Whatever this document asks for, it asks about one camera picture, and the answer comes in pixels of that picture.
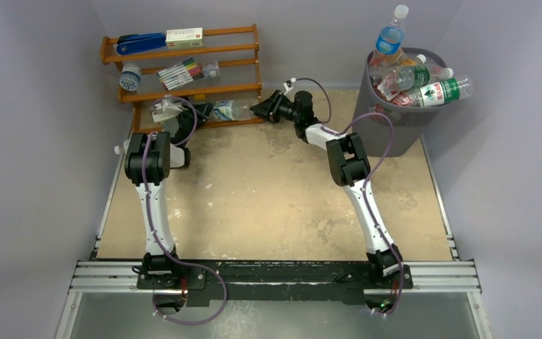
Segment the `blue white label bottle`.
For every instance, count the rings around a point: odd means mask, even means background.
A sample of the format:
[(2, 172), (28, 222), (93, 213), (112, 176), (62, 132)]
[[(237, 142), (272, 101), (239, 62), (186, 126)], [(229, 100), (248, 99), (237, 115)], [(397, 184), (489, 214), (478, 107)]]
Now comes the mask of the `blue white label bottle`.
[(214, 104), (212, 113), (217, 121), (245, 121), (252, 118), (251, 107), (255, 100), (223, 100)]

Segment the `grey mesh waste bin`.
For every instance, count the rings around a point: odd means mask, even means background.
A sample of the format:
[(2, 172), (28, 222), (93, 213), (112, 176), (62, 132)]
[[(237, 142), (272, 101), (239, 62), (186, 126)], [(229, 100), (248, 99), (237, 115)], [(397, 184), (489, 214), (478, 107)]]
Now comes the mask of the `grey mesh waste bin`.
[[(443, 59), (434, 52), (411, 47), (405, 47), (402, 51), (397, 64), (393, 66), (402, 64), (405, 59), (413, 59), (417, 54), (424, 54), (427, 58), (424, 65), (414, 67), (415, 81), (408, 90), (454, 76), (454, 71), (448, 68)], [(389, 146), (387, 155), (398, 157), (412, 147), (438, 113), (449, 104), (421, 108), (400, 107), (392, 102), (386, 102), (376, 89), (382, 74), (380, 77), (368, 75), (368, 58), (353, 118), (359, 118), (366, 113), (374, 113), (374, 116), (356, 122), (353, 130), (362, 137), (370, 156), (380, 156), (385, 147)], [(389, 67), (392, 66), (383, 66), (383, 71)]]

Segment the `orange juice bottle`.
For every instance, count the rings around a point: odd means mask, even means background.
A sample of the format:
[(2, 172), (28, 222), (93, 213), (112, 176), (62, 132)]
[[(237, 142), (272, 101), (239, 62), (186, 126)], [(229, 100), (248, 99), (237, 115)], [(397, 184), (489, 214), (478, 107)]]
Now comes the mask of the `orange juice bottle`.
[(368, 58), (368, 75), (380, 77), (383, 72), (383, 57), (380, 52), (373, 52)]

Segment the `red cap water bottle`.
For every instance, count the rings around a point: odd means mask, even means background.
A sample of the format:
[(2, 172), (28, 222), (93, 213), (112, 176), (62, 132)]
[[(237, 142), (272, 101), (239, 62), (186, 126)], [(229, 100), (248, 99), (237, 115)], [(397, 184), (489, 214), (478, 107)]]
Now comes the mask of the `red cap water bottle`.
[(377, 86), (377, 90), (386, 102), (392, 102), (398, 95), (406, 91), (402, 84), (397, 81), (383, 79)]

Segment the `dark green label bottle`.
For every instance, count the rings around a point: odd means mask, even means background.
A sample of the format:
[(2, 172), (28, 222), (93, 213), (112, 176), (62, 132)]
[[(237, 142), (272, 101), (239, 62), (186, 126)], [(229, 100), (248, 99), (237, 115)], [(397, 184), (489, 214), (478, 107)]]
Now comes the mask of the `dark green label bottle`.
[(384, 70), (380, 82), (383, 79), (397, 81), (398, 83), (402, 84), (403, 89), (408, 90), (412, 87), (415, 81), (414, 67), (422, 66), (426, 63), (426, 61), (427, 58), (424, 54), (417, 54), (413, 59), (405, 59), (402, 64), (392, 66)]

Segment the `green label water bottle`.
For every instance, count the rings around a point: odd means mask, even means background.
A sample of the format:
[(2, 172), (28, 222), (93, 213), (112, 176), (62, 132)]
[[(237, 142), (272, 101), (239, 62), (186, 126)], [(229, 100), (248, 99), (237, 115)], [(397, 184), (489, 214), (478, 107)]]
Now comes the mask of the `green label water bottle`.
[(467, 99), (473, 94), (473, 81), (464, 74), (402, 92), (392, 100), (392, 104), (400, 107), (437, 107)]

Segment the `clear bottle blue label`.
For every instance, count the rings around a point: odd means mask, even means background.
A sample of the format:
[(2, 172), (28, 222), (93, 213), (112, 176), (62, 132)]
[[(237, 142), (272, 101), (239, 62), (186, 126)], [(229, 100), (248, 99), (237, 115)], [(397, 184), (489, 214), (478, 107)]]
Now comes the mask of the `clear bottle blue label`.
[(380, 52), (384, 55), (383, 66), (396, 65), (403, 53), (401, 45), (405, 36), (404, 25), (408, 14), (409, 7), (407, 5), (396, 6), (390, 22), (381, 29), (378, 35), (373, 52)]

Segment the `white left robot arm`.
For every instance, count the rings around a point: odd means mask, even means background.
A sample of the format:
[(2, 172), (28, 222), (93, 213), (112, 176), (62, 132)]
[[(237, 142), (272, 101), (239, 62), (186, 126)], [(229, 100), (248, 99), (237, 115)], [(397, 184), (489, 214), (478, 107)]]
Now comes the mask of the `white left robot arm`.
[(183, 276), (195, 269), (178, 258), (176, 242), (167, 217), (167, 179), (172, 170), (191, 163), (187, 143), (202, 121), (198, 109), (188, 100), (168, 97), (155, 101), (159, 111), (169, 113), (176, 127), (170, 131), (132, 133), (118, 154), (124, 157), (124, 172), (135, 187), (145, 223), (145, 255), (138, 274), (154, 278), (163, 288), (178, 286)]

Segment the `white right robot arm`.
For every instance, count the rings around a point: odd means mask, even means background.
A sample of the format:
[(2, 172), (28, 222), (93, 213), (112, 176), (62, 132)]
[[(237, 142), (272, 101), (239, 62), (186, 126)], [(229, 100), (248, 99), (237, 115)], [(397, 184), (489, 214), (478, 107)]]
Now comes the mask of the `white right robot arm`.
[(292, 122), (300, 140), (327, 153), (331, 177), (348, 196), (361, 226), (370, 282), (376, 287), (385, 287), (396, 274), (400, 280), (405, 279), (402, 255), (387, 231), (373, 197), (373, 170), (361, 137), (357, 133), (339, 133), (327, 128), (316, 117), (313, 96), (307, 91), (298, 91), (290, 100), (277, 90), (268, 99), (253, 105), (250, 111), (272, 124), (283, 119)]

